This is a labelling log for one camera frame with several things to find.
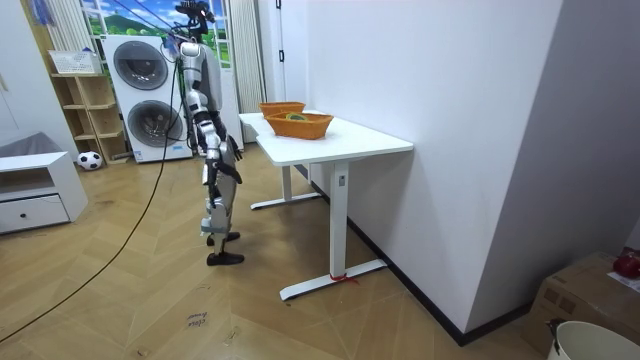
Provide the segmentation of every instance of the desk top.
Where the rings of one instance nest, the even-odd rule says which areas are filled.
[[[240,120],[256,131],[258,144],[276,166],[349,160],[413,149],[410,142],[337,117],[329,124],[325,136],[317,140],[276,136],[262,113],[240,114]]]

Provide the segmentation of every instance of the drawer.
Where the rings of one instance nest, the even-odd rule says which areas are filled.
[[[0,233],[69,221],[58,195],[0,203]]]

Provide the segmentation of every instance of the black cable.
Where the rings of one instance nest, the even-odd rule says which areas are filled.
[[[169,58],[168,58],[168,57],[164,56],[164,53],[162,52],[162,48],[163,48],[163,47],[164,47],[164,39],[163,39],[163,41],[160,43],[160,45],[158,45],[158,51],[160,51],[160,55],[162,55],[162,57],[163,57],[165,60],[167,60],[168,62],[170,62],[170,63],[172,63],[172,64],[175,64],[175,63],[176,63],[176,61],[178,61],[178,60],[176,59],[176,60],[171,61],[171,60],[169,60]]]
[[[178,70],[178,65],[176,65],[173,69],[173,80],[171,82],[171,100],[169,101],[169,106],[171,109],[173,109],[173,91],[174,91],[174,86],[176,83],[176,71]],[[160,177],[162,177],[162,172],[164,170],[164,163],[166,160],[166,156],[167,156],[167,144],[169,142],[169,130],[171,130],[171,128],[173,127],[173,124],[175,124],[175,122],[178,120],[178,118],[180,117],[180,113],[177,113],[178,115],[174,118],[173,122],[169,125],[169,128],[167,129],[167,132],[165,134],[165,139],[164,139],[164,151],[162,152],[162,162],[160,163],[160,171],[158,171],[158,177],[156,178],[156,183],[153,185],[153,191],[151,192],[151,196],[149,197],[149,201],[147,202],[147,205],[145,206],[144,210],[142,211],[142,214],[140,215],[140,218],[138,219],[138,221],[136,222],[136,224],[133,226],[133,228],[131,229],[131,232],[129,233],[129,235],[127,236],[127,239],[124,241],[124,243],[122,244],[122,246],[120,246],[120,249],[118,249],[118,251],[115,253],[115,255],[113,255],[111,257],[111,259],[109,259],[109,261],[100,269],[98,270],[98,272],[96,272],[95,274],[93,274],[93,276],[91,276],[87,281],[85,281],[82,285],[80,285],[80,287],[78,287],[75,291],[73,291],[71,294],[67,295],[67,297],[65,297],[64,299],[60,300],[57,304],[55,304],[54,306],[52,306],[51,308],[49,308],[49,310],[43,312],[42,314],[36,316],[33,320],[29,321],[28,323],[22,325],[20,328],[18,328],[17,330],[15,330],[14,332],[12,332],[11,334],[3,337],[0,340],[0,344],[2,344],[3,342],[5,342],[6,340],[8,340],[9,338],[11,338],[12,336],[16,335],[17,333],[19,333],[20,331],[26,329],[28,326],[30,326],[31,324],[35,323],[36,321],[42,319],[44,316],[46,316],[47,314],[49,314],[50,312],[52,312],[53,310],[57,309],[60,305],[62,305],[63,303],[65,303],[67,300],[69,300],[72,296],[74,296],[75,294],[77,294],[80,290],[84,289],[85,286],[87,286],[91,281],[93,281],[93,279],[95,279],[96,277],[98,277],[98,275],[102,274],[102,272],[109,267],[109,265],[111,265],[111,263],[113,263],[115,261],[116,258],[118,258],[118,256],[120,255],[120,253],[122,253],[122,251],[124,250],[124,248],[127,246],[127,244],[129,243],[129,240],[131,240],[131,237],[133,236],[133,234],[135,233],[136,229],[138,229],[138,226],[140,225],[140,223],[142,222],[142,219],[144,219],[144,216],[147,214],[147,211],[149,210],[149,207],[151,206],[151,202],[153,201],[154,196],[156,195],[156,190],[158,189],[158,184],[160,183]]]
[[[176,61],[173,61],[173,62],[172,62],[172,61],[169,61],[169,62],[171,62],[171,63],[176,63],[176,65],[175,65],[175,68],[176,68],[176,69],[178,69],[178,68],[179,68],[179,67],[181,67],[181,65],[182,65],[182,62],[180,62],[180,58],[176,59]],[[171,130],[171,129],[173,128],[173,126],[175,125],[175,123],[176,123],[176,121],[177,121],[178,117],[180,116],[180,110],[182,110],[182,109],[184,108],[184,95],[183,95],[183,90],[184,90],[184,83],[183,83],[183,81],[179,80],[179,81],[178,81],[178,91],[180,91],[180,107],[178,107],[178,112],[177,112],[177,113],[178,113],[178,115],[176,115],[176,118],[175,118],[175,119],[174,119],[174,121],[170,124],[170,126],[169,126],[169,130]],[[186,144],[187,144],[187,148],[189,148],[189,150],[192,150],[192,151],[193,151],[193,149],[191,148],[191,145],[189,144],[189,134],[190,134],[190,133],[191,133],[191,130],[190,130],[189,124],[187,124],[187,138],[186,138],[186,139],[179,139],[179,138],[178,138],[178,139],[176,139],[176,138],[172,138],[171,136],[169,136],[169,132],[167,132],[166,137],[167,137],[167,139],[169,139],[169,140],[173,140],[173,141],[185,141],[185,142],[186,142]]]
[[[178,112],[180,112],[180,110],[184,108],[184,102],[185,102],[184,100],[185,100],[186,89],[184,87],[184,80],[183,79],[178,79],[178,80],[179,80],[178,81],[178,91],[180,91],[180,108],[178,109]],[[184,110],[185,110],[185,117],[188,117],[187,109],[184,108]],[[191,147],[191,144],[189,143],[189,140],[191,139],[191,136],[193,136],[192,133],[193,132],[192,132],[192,129],[191,129],[191,124],[187,124],[187,138],[186,139],[176,139],[176,138],[169,137],[169,140],[185,141],[186,144],[187,144],[187,147],[189,148],[189,150],[193,151],[193,148]]]
[[[187,110],[186,107],[184,107],[184,104],[186,103],[186,96],[187,96],[187,89],[184,85],[184,69],[183,69],[183,64],[180,63],[177,66],[180,66],[180,73],[178,74],[178,76],[180,77],[180,81],[178,82],[178,91],[180,91],[180,102],[183,104],[183,108],[184,108],[184,116],[186,119],[189,118],[189,111]],[[197,144],[198,140],[197,140],[197,133],[194,133],[193,131],[193,124],[191,123],[187,123],[187,147],[189,148],[189,150],[191,150],[191,152],[194,151],[194,149],[191,147],[191,140],[195,140],[194,143]]]

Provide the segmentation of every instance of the washing machine door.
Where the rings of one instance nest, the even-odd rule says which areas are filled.
[[[167,130],[167,146],[175,143],[182,135],[182,126],[178,112],[156,100],[136,104],[127,117],[129,134],[150,147],[164,147]]]
[[[113,63],[122,80],[136,89],[157,89],[168,77],[162,53],[142,41],[127,41],[118,46]]]

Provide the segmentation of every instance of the baseboard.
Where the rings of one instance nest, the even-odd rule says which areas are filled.
[[[307,169],[304,166],[296,165],[295,167],[296,169],[298,169],[298,171],[300,171],[302,176],[304,176],[305,178],[307,177]],[[320,187],[315,182],[312,181],[311,186],[315,189],[315,191],[322,195],[322,198],[327,202],[327,204],[331,203],[331,199],[329,198],[329,196],[327,196],[327,194],[322,191],[322,189],[320,189]],[[523,305],[474,330],[463,333],[453,324],[451,320],[449,320],[449,318],[438,308],[438,306],[436,306],[436,304],[431,301],[431,299],[429,299],[429,297],[424,292],[422,292],[422,290],[420,290],[420,288],[418,288],[418,286],[413,281],[411,281],[411,279],[409,279],[409,277],[402,270],[400,270],[398,265],[396,265],[393,260],[391,260],[387,256],[387,254],[385,254],[384,251],[382,251],[382,249],[380,249],[378,245],[376,245],[373,240],[371,240],[371,238],[367,236],[367,234],[365,234],[365,232],[362,231],[362,229],[360,229],[360,227],[348,216],[347,225],[358,235],[358,237],[369,247],[369,249],[371,249],[371,251],[376,254],[378,258],[384,260],[384,262],[387,263],[389,270],[391,270],[391,272],[402,282],[402,284],[409,290],[409,292],[411,292],[411,294],[415,296],[415,298],[422,304],[422,306],[424,306],[424,308],[429,311],[431,316],[433,316],[433,318],[440,324],[440,326],[442,326],[442,328],[449,334],[449,336],[451,336],[453,340],[455,340],[455,342],[459,346],[465,346],[473,342],[474,340],[477,340],[482,336],[510,323],[511,321],[527,314],[529,312],[529,309],[531,308],[530,303]]]

